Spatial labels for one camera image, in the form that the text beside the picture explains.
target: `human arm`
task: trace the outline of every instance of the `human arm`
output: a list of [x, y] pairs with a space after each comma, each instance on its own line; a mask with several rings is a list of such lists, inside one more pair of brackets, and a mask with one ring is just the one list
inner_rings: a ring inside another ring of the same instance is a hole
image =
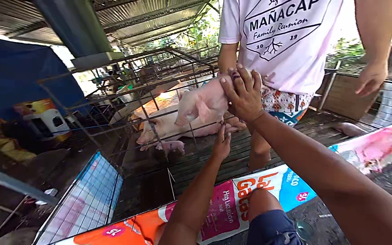
[[222, 44], [219, 53], [217, 64], [219, 65], [219, 72], [223, 75], [228, 74], [228, 67], [237, 66], [237, 48], [238, 43]]
[[359, 75], [356, 93], [366, 96], [377, 90], [388, 76], [392, 0], [355, 0], [355, 15], [368, 63]]
[[179, 197], [159, 245], [196, 243], [199, 230], [210, 207], [217, 172], [230, 151], [231, 133], [224, 136], [225, 125], [223, 123], [217, 133], [213, 152], [207, 163]]
[[246, 70], [239, 71], [230, 73], [234, 88], [221, 82], [230, 111], [251, 124], [313, 188], [351, 244], [392, 244], [392, 196], [338, 154], [264, 112], [259, 74], [252, 72], [253, 84]]
[[228, 75], [228, 67], [237, 66], [237, 48], [241, 39], [240, 11], [237, 0], [223, 2], [220, 20], [219, 43], [222, 44], [217, 64], [222, 75]]

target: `person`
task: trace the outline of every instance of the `person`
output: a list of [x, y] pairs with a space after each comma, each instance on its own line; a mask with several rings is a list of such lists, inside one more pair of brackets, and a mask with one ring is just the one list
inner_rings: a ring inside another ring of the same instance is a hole
[[[261, 108], [261, 77], [245, 69], [221, 79], [230, 111], [264, 138], [281, 159], [322, 199], [352, 245], [392, 244], [392, 195], [322, 144], [275, 119]], [[218, 133], [213, 152], [178, 202], [159, 245], [195, 244], [210, 205], [217, 171], [230, 151], [230, 135]], [[251, 192], [248, 245], [300, 244], [294, 225], [266, 190]]]
[[[221, 74], [238, 65], [255, 69], [269, 90], [262, 106], [294, 126], [305, 114], [324, 76], [325, 58], [343, 0], [224, 0], [219, 32]], [[355, 0], [356, 22], [368, 64], [356, 93], [377, 90], [388, 75], [392, 0]], [[270, 160], [270, 144], [252, 134], [250, 170]]]

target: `floral shorts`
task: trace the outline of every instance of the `floral shorts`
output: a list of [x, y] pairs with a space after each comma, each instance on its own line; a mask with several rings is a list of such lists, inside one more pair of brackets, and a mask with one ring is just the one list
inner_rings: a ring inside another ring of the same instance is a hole
[[286, 125], [294, 126], [305, 114], [314, 93], [298, 95], [269, 88], [262, 90], [261, 95], [261, 103], [266, 112]]

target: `blue tarp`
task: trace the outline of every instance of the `blue tarp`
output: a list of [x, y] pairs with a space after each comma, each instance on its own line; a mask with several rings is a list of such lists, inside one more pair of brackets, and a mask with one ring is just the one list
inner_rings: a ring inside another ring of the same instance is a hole
[[[0, 40], [0, 118], [19, 119], [14, 104], [49, 98], [37, 80], [66, 72], [68, 69], [50, 47]], [[65, 106], [84, 97], [72, 75], [48, 81], [46, 86]]]

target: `white t-shirt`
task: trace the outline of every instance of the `white t-shirt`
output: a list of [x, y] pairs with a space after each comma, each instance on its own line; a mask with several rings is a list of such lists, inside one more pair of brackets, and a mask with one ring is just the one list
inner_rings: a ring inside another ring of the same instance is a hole
[[270, 87], [314, 93], [343, 0], [224, 0], [219, 42], [240, 42], [238, 62]]

